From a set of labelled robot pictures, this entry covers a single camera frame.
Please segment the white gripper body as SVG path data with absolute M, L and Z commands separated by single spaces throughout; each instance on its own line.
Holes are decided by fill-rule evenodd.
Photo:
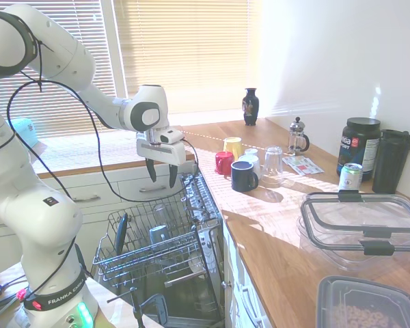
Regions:
M 152 128 L 136 134 L 137 154 L 143 158 L 180 166 L 186 161 L 184 134 L 176 128 Z

